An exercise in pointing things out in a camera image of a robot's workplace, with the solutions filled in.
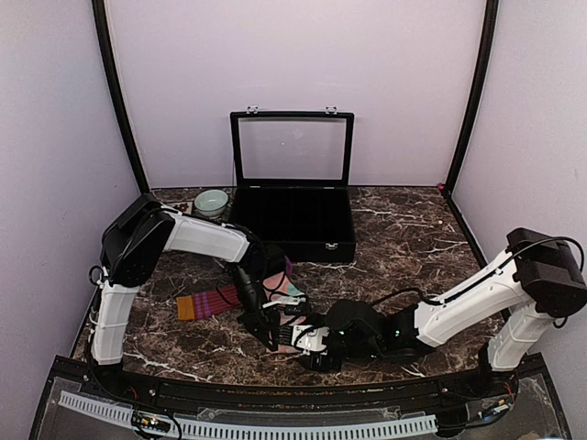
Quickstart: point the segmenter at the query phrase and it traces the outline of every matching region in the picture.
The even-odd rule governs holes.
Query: black box
[[[231,113],[238,187],[228,222],[279,246],[291,261],[351,262],[353,123],[352,113]],[[309,138],[318,132],[332,141]]]

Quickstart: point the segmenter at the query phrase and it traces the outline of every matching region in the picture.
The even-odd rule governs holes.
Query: lavender wall
[[[228,114],[247,105],[355,112],[352,184],[445,179],[483,0],[107,4],[153,187],[230,184]]]
[[[138,191],[90,1],[0,3],[0,426],[28,438],[91,298],[100,235]]]
[[[455,199],[492,259],[517,226],[587,247],[587,4],[502,2]],[[576,438],[587,433],[587,310],[539,342]]]

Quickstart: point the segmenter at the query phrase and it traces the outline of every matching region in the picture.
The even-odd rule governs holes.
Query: marble surface
[[[202,190],[158,190],[163,202],[193,200]],[[433,188],[349,188],[357,234],[351,264],[298,263],[292,282],[317,312],[341,298],[371,301],[417,286],[444,292],[479,268],[442,196]],[[492,316],[453,337],[411,365],[378,359],[348,360],[336,374],[305,370],[297,355],[268,352],[238,323],[240,311],[182,322],[175,297],[228,285],[221,263],[211,258],[164,254],[133,304],[124,344],[126,370],[158,377],[263,386],[351,385],[429,377],[473,369],[480,347],[502,326]],[[385,314],[418,301],[407,293],[378,306]],[[83,358],[83,333],[75,358]]]

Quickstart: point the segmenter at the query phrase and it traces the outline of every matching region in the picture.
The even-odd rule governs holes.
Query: box lid
[[[230,114],[238,186],[349,185],[352,113]]]

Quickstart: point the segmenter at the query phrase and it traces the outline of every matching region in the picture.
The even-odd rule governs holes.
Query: small bowl
[[[197,212],[204,217],[217,218],[227,209],[228,194],[220,190],[202,192],[194,200]]]

